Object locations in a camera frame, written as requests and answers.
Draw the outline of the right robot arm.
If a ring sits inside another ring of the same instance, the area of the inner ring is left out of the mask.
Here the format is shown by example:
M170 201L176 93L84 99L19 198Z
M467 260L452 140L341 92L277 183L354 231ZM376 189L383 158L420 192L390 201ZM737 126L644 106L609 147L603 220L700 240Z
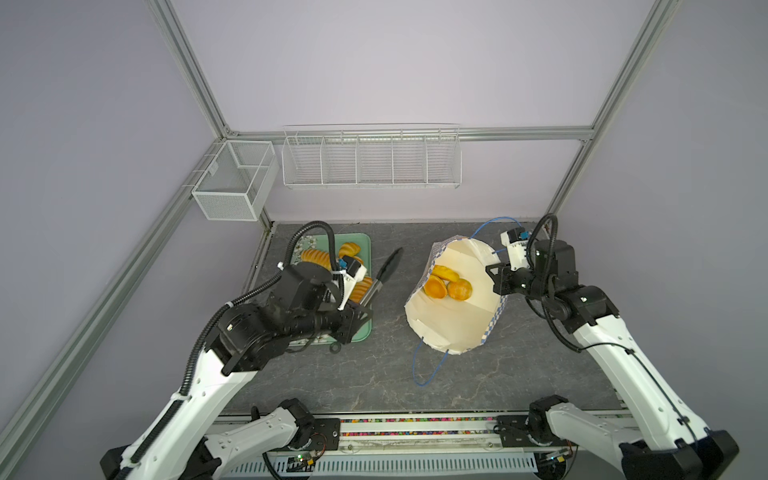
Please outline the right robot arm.
M632 338L619 309L599 287L580 282L575 250L558 239L558 219L544 215L500 238L508 259L486 266L493 290L524 297L569 350L588 353L637 426L617 426L561 395L532 402L522 427L538 446L567 441L627 479L718 479L740 452L725 430L712 430L677 395Z

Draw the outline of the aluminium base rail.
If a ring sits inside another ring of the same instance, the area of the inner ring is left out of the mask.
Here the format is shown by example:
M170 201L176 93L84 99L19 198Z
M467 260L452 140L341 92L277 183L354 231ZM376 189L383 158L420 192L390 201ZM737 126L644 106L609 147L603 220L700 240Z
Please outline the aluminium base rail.
M252 423L216 422L195 447L184 479L425 479L485 474L563 477L575 455L610 452L640 430L625 411L596 411L586 441L535 440L521 412L318 415L309 434L278 409Z

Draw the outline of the checkered paper bag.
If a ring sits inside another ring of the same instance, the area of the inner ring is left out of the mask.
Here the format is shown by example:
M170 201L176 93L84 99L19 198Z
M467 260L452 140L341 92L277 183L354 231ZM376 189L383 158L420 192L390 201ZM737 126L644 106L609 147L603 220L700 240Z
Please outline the checkered paper bag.
M404 306L406 321L419 339L411 361L417 386L429 386L448 357L484 345L498 322L505 300L494 292L486 268L500 262L501 251L479 234L502 220L493 218L470 235L454 234L432 244L424 273ZM421 378L417 360L426 347L442 358L428 377Z

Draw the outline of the round fake bread roll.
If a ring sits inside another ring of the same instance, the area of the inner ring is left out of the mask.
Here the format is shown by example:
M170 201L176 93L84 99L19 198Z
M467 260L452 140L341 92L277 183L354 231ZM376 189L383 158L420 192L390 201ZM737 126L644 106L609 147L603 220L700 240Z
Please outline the round fake bread roll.
M430 275L423 286L424 293L432 299L443 299L448 295L447 284L435 275Z

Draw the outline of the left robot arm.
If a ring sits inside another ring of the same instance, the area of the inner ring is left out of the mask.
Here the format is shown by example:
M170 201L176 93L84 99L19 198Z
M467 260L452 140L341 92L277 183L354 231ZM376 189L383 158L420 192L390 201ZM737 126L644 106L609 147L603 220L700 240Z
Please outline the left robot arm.
M182 383L161 414L133 443L108 450L100 460L107 479L219 479L251 455L310 442L313 416L298 400L228 434L207 433L223 408L291 343L328 335L348 344L366 322L365 308L350 301L365 276L352 257L330 259L329 268L294 263L304 234L325 232L326 222L302 225L286 247L281 269L265 283L222 305L196 339Z

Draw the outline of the green floral tray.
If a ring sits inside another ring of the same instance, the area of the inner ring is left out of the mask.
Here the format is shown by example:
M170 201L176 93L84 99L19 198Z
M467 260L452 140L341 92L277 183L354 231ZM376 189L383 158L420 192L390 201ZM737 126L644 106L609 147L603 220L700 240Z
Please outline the green floral tray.
M363 299L373 279L358 258L359 249L350 243L338 249L331 230L326 232L326 250L307 249L295 261L297 245L308 231L318 227L313 224L289 241L280 278L261 314L274 337L288 344L329 337L339 349L368 321Z

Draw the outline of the small white mesh basket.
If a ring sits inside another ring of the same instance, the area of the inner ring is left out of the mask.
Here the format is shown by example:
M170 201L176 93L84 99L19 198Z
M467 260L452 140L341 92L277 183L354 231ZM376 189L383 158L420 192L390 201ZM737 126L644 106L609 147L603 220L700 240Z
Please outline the small white mesh basket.
M279 173L272 142L225 140L192 195L211 221L259 221Z

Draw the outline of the oval fake bread roll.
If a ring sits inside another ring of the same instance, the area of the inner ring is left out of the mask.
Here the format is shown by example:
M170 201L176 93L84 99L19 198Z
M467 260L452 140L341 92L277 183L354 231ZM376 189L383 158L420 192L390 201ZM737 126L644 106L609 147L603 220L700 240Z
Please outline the oval fake bread roll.
M432 269L432 275L442 279L445 282L457 282L461 279L460 275L456 271L444 265L435 265Z

